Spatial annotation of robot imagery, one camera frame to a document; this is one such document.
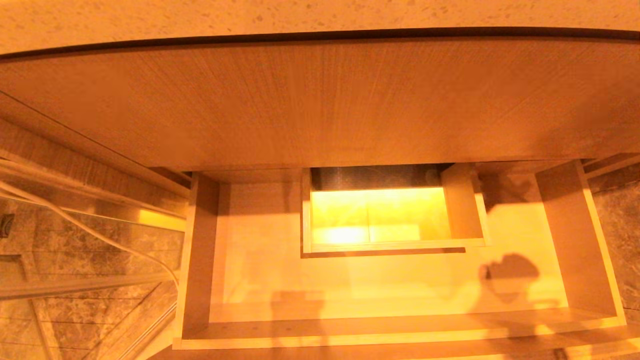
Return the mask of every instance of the yellow light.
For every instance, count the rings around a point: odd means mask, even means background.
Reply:
[[[451,237],[441,187],[314,192],[311,203],[314,243]]]
[[[177,218],[144,209],[140,210],[140,214],[138,215],[138,222],[143,225],[164,227],[165,229],[176,231],[184,231],[186,227],[186,220],[184,220],[183,218]]]

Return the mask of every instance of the white cable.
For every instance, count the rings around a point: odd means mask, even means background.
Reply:
[[[126,252],[130,252],[131,254],[134,254],[136,256],[139,256],[141,258],[145,258],[148,260],[151,260],[155,263],[157,263],[158,265],[160,265],[162,268],[164,268],[170,275],[171,278],[173,279],[173,283],[175,284],[175,287],[178,288],[178,278],[175,276],[175,274],[173,273],[173,271],[171,270],[171,268],[169,266],[167,266],[165,263],[163,263],[162,261],[154,258],[153,256],[149,256],[143,252],[134,250],[130,247],[126,247],[124,245],[121,245],[109,238],[107,238],[106,236],[98,233],[97,231],[93,230],[91,227],[88,227],[87,225],[84,225],[82,222],[80,222],[79,220],[77,220],[76,218],[72,217],[71,215],[67,214],[64,210],[62,210],[61,208],[57,207],[56,205],[52,204],[51,202],[33,195],[32,193],[28,193],[24,190],[18,189],[12,185],[7,184],[6,182],[0,180],[0,188],[5,189],[9,192],[14,193],[15,195],[21,196],[25,199],[31,200],[39,205],[42,206],[46,206],[47,208],[53,210],[55,213],[57,213],[58,215],[60,215],[61,217],[67,219],[69,222],[72,222],[73,224],[75,224],[76,226],[78,226],[79,228],[81,228],[82,230],[86,231],[87,233],[90,233],[91,235],[95,236],[96,238],[106,242],[107,244],[113,246],[113,247],[117,247],[120,250],[126,251]]]

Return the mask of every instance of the speckled countertop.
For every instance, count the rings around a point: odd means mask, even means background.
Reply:
[[[0,54],[124,40],[394,28],[640,29],[637,0],[5,0]]]

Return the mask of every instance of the wooden drawer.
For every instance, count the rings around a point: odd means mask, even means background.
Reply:
[[[531,352],[636,344],[579,161],[474,169],[487,246],[341,256],[301,246],[304,177],[218,184],[196,175],[174,348],[455,341],[448,346],[465,351],[451,354],[486,356],[515,351],[500,339],[523,336]],[[448,356],[419,348],[424,358]]]
[[[440,186],[421,188],[312,191],[305,169],[303,253],[393,254],[487,245],[486,212],[474,164],[455,164],[440,179]]]

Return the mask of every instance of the marble tile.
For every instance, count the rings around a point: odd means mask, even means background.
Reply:
[[[61,360],[88,360],[85,358],[87,354],[89,354],[89,350],[76,349],[76,348],[60,349]]]
[[[127,274],[131,255],[124,252],[34,252],[39,274]]]
[[[0,344],[2,359],[46,360],[45,350],[40,345]]]
[[[180,261],[182,260],[182,252],[180,251],[148,251],[147,254],[162,261],[171,269],[180,268]],[[161,271],[163,271],[163,268],[160,265],[138,256],[131,256],[127,262],[128,274],[149,274]]]
[[[117,229],[119,224],[127,224],[117,220],[110,220],[107,218],[95,217],[91,215],[74,214],[74,217],[87,226],[96,230],[108,230]]]
[[[18,256],[0,256],[0,284],[6,282],[22,282],[22,267]]]
[[[118,241],[117,229],[100,231],[104,236]],[[33,240],[33,251],[119,251],[117,248],[95,238],[86,231],[75,228],[68,231],[37,231]]]
[[[33,252],[23,252],[20,254],[20,262],[24,269],[27,282],[42,281],[42,277],[33,258]]]
[[[30,320],[33,311],[27,300],[0,301],[0,319]]]
[[[0,198],[0,213],[2,214],[13,213],[15,211],[15,207],[17,203],[18,202],[15,200],[6,199],[4,197]]]
[[[151,292],[158,284],[143,284],[133,286],[123,286],[116,289],[106,289],[99,291],[89,291],[86,293],[75,293],[62,295],[60,298],[73,299],[142,299]]]
[[[35,319],[0,319],[0,343],[41,345]]]
[[[640,184],[593,196],[624,307],[640,309]]]
[[[36,231],[68,231],[76,227],[49,209],[42,208],[36,216]]]
[[[113,324],[52,323],[60,348],[91,350],[111,331]]]
[[[141,259],[126,252],[94,252],[90,254],[90,264],[96,274],[143,274],[159,272],[159,267],[151,261]]]
[[[0,255],[17,255],[31,251],[34,231],[13,231],[8,238],[0,239]]]
[[[91,279],[98,277],[95,274],[39,274],[40,281],[61,281],[61,280],[77,280],[77,279]]]
[[[118,323],[129,314],[140,299],[45,299],[53,322]]]
[[[640,325],[640,309],[625,309],[625,316],[628,323]]]
[[[121,354],[130,340],[142,334],[177,300],[177,290],[172,282],[163,282],[110,332],[90,355],[110,359]]]
[[[47,309],[45,299],[32,299],[31,303],[33,305],[33,309],[35,310],[36,316],[40,321],[42,336],[44,337],[47,346],[50,348],[58,348],[58,339],[56,337],[55,331],[53,330],[51,319],[49,318],[49,310]]]
[[[11,229],[12,232],[25,231],[32,233],[35,231],[37,214],[42,209],[40,206],[10,199],[0,199],[0,201],[7,204],[7,207],[5,207],[2,213],[15,214]]]
[[[143,251],[182,250],[184,233],[130,224],[129,246]]]

